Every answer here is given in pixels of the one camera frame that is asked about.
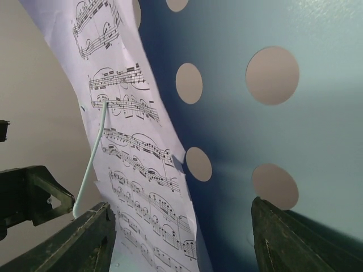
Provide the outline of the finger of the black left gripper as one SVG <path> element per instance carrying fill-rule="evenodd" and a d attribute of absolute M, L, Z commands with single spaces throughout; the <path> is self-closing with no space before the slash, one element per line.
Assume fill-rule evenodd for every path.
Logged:
<path fill-rule="evenodd" d="M 32 220 L 39 226 L 59 216 L 72 212 L 75 198 L 61 186 L 43 165 L 34 165 L 29 170 L 32 190 Z"/>

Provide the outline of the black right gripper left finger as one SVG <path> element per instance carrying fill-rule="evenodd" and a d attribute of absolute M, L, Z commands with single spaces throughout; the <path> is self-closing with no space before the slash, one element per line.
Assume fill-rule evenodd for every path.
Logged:
<path fill-rule="evenodd" d="M 109 271 L 115 239 L 115 215 L 101 202 L 1 271 Z"/>

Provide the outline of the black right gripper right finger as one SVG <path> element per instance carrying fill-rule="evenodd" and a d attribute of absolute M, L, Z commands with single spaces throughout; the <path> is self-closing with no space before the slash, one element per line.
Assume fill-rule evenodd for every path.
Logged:
<path fill-rule="evenodd" d="M 251 206 L 260 271 L 362 271 L 362 241 L 256 197 Z"/>

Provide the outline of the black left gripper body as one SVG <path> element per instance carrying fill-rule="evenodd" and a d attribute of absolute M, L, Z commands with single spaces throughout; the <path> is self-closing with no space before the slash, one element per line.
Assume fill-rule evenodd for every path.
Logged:
<path fill-rule="evenodd" d="M 31 166 L 1 171 L 1 239 L 7 229 L 32 220 Z"/>

